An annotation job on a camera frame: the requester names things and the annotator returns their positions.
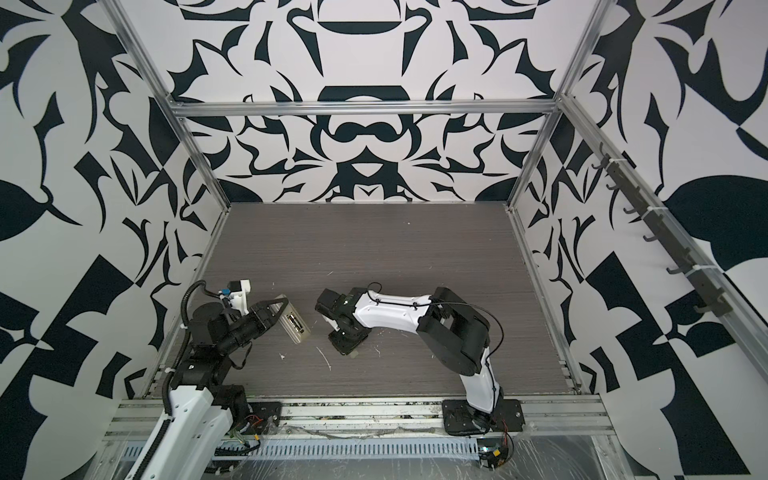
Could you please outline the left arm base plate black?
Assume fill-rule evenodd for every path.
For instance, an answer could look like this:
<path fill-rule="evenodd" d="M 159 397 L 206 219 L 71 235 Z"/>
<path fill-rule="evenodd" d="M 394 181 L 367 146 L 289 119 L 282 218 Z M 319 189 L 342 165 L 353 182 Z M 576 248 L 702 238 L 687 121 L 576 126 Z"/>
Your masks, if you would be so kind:
<path fill-rule="evenodd" d="M 246 416 L 235 423 L 236 431 L 243 435 L 269 435 L 281 424 L 283 404 L 280 401 L 249 403 Z"/>

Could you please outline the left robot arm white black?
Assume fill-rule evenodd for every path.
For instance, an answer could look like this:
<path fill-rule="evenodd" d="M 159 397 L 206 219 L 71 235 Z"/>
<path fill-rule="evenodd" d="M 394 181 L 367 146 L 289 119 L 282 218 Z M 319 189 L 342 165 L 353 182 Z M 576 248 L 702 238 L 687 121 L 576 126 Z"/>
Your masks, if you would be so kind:
<path fill-rule="evenodd" d="M 250 350 L 253 341 L 288 312 L 286 298 L 259 301 L 243 312 L 224 298 L 198 306 L 185 320 L 180 354 L 163 381 L 163 411 L 128 479 L 202 479 L 225 476 L 261 446 L 237 438 L 252 415 L 244 387 L 225 378 L 235 367 L 231 355 Z"/>

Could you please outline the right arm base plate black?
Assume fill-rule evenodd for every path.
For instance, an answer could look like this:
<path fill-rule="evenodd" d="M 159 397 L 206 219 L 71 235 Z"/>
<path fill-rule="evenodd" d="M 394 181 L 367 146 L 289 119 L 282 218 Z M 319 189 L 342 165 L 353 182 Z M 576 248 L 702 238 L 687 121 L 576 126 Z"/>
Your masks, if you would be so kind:
<path fill-rule="evenodd" d="M 522 432 L 526 424 L 521 403 L 516 399 L 499 400 L 490 414 L 470 407 L 466 400 L 443 400 L 441 410 L 444 430 L 451 436 Z"/>

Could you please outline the white remote control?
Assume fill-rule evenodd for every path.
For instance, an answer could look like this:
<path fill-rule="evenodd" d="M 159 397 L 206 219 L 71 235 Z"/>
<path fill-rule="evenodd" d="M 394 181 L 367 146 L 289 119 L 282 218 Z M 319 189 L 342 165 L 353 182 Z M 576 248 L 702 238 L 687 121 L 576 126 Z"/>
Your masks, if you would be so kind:
<path fill-rule="evenodd" d="M 311 336 L 311 329 L 296 307 L 285 295 L 277 297 L 279 322 L 293 341 L 298 345 Z"/>

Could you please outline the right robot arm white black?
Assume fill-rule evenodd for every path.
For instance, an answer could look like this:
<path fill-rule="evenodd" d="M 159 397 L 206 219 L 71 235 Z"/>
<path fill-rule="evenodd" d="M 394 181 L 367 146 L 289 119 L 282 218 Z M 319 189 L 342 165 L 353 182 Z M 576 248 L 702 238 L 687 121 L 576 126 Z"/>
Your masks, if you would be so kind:
<path fill-rule="evenodd" d="M 333 328 L 328 338 L 342 355 L 352 353 L 377 328 L 417 335 L 443 366 L 460 376 L 471 414 L 489 420 L 497 410 L 503 390 L 491 365 L 490 313 L 449 288 L 417 297 L 385 295 L 371 287 L 346 294 L 326 289 L 315 310 Z"/>

